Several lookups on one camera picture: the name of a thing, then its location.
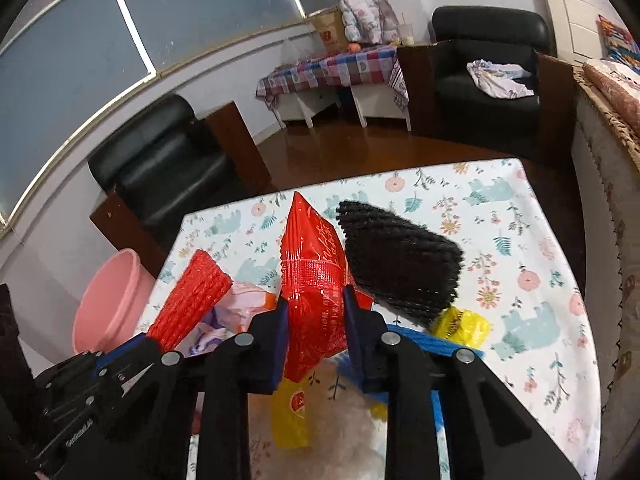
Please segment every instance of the metal bolt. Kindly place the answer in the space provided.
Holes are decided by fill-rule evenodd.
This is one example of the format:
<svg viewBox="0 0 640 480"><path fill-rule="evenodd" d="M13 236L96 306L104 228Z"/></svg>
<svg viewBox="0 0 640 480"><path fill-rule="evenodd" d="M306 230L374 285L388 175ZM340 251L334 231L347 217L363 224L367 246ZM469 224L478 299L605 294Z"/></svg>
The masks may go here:
<svg viewBox="0 0 640 480"><path fill-rule="evenodd" d="M400 336L395 332L385 332L380 339L385 345L389 346L396 346L400 342Z"/></svg>
<svg viewBox="0 0 640 480"><path fill-rule="evenodd" d="M248 332L239 333L234 339L238 346L250 346L254 343L254 336Z"/></svg>
<svg viewBox="0 0 640 480"><path fill-rule="evenodd" d="M456 359L458 359L458 361L464 363L465 365L472 363L475 358L476 354L474 354L468 348L462 348L456 352Z"/></svg>
<svg viewBox="0 0 640 480"><path fill-rule="evenodd" d="M160 358L160 361L164 366L173 366L178 364L179 360L180 354L178 352L167 352Z"/></svg>

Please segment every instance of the red logo on paper bag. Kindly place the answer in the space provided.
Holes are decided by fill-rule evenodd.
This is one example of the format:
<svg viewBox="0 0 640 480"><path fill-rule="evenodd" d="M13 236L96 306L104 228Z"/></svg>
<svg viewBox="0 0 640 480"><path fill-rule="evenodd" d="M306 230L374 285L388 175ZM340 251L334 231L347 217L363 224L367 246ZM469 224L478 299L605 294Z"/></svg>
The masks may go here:
<svg viewBox="0 0 640 480"><path fill-rule="evenodd" d="M289 401L291 411L294 413L305 409L305 393L303 391L295 392Z"/></svg>

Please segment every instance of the folded clothes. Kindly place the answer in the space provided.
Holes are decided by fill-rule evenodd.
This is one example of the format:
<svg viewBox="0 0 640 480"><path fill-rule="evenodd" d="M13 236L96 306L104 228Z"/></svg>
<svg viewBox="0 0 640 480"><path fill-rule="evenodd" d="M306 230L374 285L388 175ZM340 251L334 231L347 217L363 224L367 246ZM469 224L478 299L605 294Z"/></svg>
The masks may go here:
<svg viewBox="0 0 640 480"><path fill-rule="evenodd" d="M476 86L485 94L497 99L517 99L534 94L522 83L514 81L531 74L516 64L497 64L479 59L466 64L466 70Z"/></svg>

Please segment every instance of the pink trash bin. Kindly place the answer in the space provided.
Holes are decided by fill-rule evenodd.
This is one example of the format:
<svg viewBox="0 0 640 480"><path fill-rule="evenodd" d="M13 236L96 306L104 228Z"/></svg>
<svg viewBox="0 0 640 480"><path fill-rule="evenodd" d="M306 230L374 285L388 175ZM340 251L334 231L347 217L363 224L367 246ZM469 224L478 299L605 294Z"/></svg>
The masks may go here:
<svg viewBox="0 0 640 480"><path fill-rule="evenodd" d="M155 282L136 251L123 249L109 258L82 296L74 351L108 352L131 339Z"/></svg>

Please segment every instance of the yellow wrapper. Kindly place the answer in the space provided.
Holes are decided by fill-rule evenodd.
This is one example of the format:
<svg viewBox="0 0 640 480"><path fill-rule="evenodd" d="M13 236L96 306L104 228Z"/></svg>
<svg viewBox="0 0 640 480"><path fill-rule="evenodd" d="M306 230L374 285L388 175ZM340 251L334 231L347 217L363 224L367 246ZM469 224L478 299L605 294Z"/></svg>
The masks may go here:
<svg viewBox="0 0 640 480"><path fill-rule="evenodd" d="M431 325L431 334L452 343L479 349L491 331L491 323L470 310L450 306Z"/></svg>
<svg viewBox="0 0 640 480"><path fill-rule="evenodd" d="M271 396L271 435L276 445L283 449L310 445L305 416L306 384L306 377L299 383L282 378Z"/></svg>

